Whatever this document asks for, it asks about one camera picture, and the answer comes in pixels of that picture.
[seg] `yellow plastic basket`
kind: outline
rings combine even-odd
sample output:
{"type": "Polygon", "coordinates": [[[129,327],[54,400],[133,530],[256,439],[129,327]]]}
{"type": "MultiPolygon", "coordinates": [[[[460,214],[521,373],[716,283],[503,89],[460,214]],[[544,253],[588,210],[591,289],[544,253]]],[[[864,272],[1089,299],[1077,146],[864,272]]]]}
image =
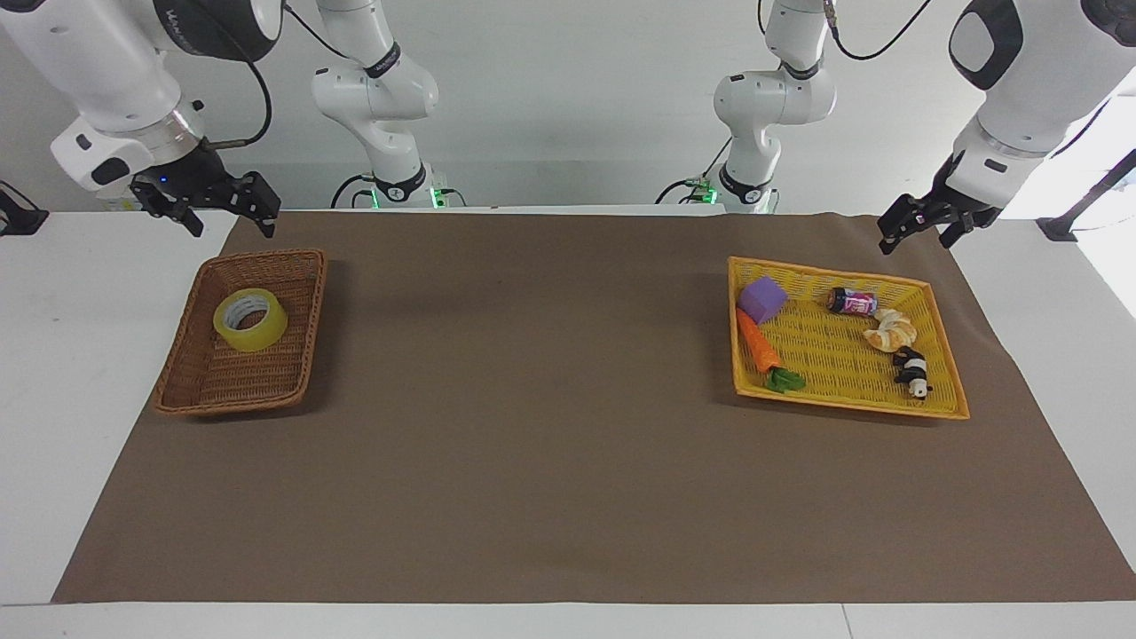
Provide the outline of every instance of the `yellow plastic basket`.
{"type": "Polygon", "coordinates": [[[942,420],[970,417],[943,320],[926,282],[732,257],[729,323],[734,388],[738,395],[942,420]],[[737,297],[746,284],[763,275],[788,293],[788,301],[776,317],[761,325],[761,332],[777,349],[785,367],[804,377],[808,385],[800,391],[779,393],[767,389],[766,375],[757,371],[737,331],[737,297]],[[914,399],[905,384],[895,383],[899,370],[892,365],[892,356],[864,340],[863,331],[877,327],[875,320],[828,310],[828,292],[834,287],[872,292],[880,308],[895,308],[911,317],[919,331],[914,349],[927,357],[927,377],[934,388],[927,399],[914,399]]]}

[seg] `table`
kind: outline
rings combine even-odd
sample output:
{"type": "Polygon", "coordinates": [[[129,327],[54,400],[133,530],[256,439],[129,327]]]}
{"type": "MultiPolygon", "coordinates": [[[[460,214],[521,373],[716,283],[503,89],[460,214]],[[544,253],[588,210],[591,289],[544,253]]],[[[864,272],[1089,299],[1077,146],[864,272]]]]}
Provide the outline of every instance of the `table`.
{"type": "MultiPolygon", "coordinates": [[[[580,207],[549,214],[690,215],[715,207],[580,207]]],[[[470,213],[534,213],[473,209],[470,213]]],[[[232,226],[227,214],[207,211],[197,241],[172,224],[140,214],[57,214],[32,239],[0,240],[0,601],[36,604],[50,598],[137,410],[165,359],[197,265],[216,255],[232,226]],[[108,365],[123,348],[128,365],[108,365]],[[53,380],[53,387],[45,380],[53,380]],[[66,388],[59,397],[51,388],[66,388]]],[[[1136,324],[1072,246],[1045,242],[1031,223],[1003,222],[955,248],[1003,345],[1016,358],[1046,418],[1077,468],[1105,523],[1136,561],[1136,433],[1121,428],[1129,410],[1117,401],[1127,390],[1121,366],[1136,356],[1136,324]],[[1085,317],[1109,326],[1106,360],[1068,338],[1085,317]],[[1080,370],[1070,375],[1070,368],[1080,370]]],[[[1030,606],[272,606],[108,605],[6,607],[0,636],[75,630],[101,620],[105,634],[131,624],[169,628],[212,624],[220,634],[270,623],[273,634],[304,628],[344,633],[377,626],[400,634],[516,636],[558,629],[565,636],[717,634],[891,637],[1060,636],[1060,629],[1094,629],[1095,636],[1129,636],[1136,604],[1030,606]]]]}

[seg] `orange carrot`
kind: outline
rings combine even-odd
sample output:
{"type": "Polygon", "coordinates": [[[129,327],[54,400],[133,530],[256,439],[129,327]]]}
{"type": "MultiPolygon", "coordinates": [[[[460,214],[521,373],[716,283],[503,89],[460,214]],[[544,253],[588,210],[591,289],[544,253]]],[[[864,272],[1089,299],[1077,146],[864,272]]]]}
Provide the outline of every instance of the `orange carrot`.
{"type": "Polygon", "coordinates": [[[745,346],[750,348],[750,355],[753,356],[753,363],[758,366],[758,371],[768,373],[770,368],[780,368],[780,356],[774,350],[769,340],[761,334],[758,323],[741,308],[735,308],[734,312],[737,315],[737,327],[742,331],[742,338],[745,340],[745,346]]]}

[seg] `white wall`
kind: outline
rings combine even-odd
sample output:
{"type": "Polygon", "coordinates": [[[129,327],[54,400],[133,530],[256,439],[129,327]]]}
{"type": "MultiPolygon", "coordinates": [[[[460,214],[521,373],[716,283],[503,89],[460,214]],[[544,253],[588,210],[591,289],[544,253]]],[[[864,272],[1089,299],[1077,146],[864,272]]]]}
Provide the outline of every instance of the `white wall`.
{"type": "MultiPolygon", "coordinates": [[[[293,0],[318,24],[314,3],[293,0]]],[[[780,210],[880,211],[921,193],[982,93],[953,69],[950,30],[967,0],[933,2],[891,52],[847,60],[829,45],[836,111],[782,127],[780,210]]],[[[845,43],[875,49],[916,0],[842,2],[845,43]]],[[[442,102],[416,132],[424,157],[476,205],[653,201],[700,172],[728,136],[713,114],[718,81],[774,68],[753,0],[389,0],[403,51],[438,80],[442,102]]],[[[315,110],[311,72],[333,61],[290,18],[262,61],[277,115],[253,148],[226,153],[258,169],[287,207],[326,206],[366,169],[354,139],[315,110]]],[[[206,101],[216,138],[259,126],[260,98],[242,65],[172,55],[186,94],[206,101]]],[[[73,110],[0,34],[0,176],[59,209],[101,206],[56,166],[48,143],[73,110]]]]}

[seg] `brown mat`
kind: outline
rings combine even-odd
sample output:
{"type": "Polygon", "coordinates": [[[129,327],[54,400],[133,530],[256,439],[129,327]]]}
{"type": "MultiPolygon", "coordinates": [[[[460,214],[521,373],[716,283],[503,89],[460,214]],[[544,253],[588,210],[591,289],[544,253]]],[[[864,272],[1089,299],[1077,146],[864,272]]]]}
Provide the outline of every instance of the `brown mat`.
{"type": "Polygon", "coordinates": [[[332,259],[309,396],[143,412],[55,600],[1136,598],[950,254],[876,239],[835,215],[241,223],[225,252],[332,259]],[[729,255],[930,281],[974,418],[735,397],[729,255]]]}

